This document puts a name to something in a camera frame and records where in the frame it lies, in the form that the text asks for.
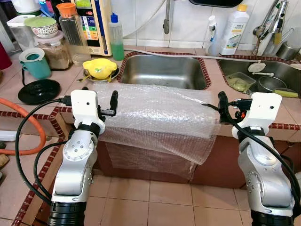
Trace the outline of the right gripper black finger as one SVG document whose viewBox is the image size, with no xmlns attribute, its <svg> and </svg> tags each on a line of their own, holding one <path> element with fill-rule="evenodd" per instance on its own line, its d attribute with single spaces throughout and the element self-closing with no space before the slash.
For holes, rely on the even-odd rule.
<svg viewBox="0 0 301 226">
<path fill-rule="evenodd" d="M 226 96 L 225 92 L 218 93 L 218 112 L 220 115 L 220 123 L 230 123 L 230 114 L 228 112 L 228 97 Z"/>
</svg>

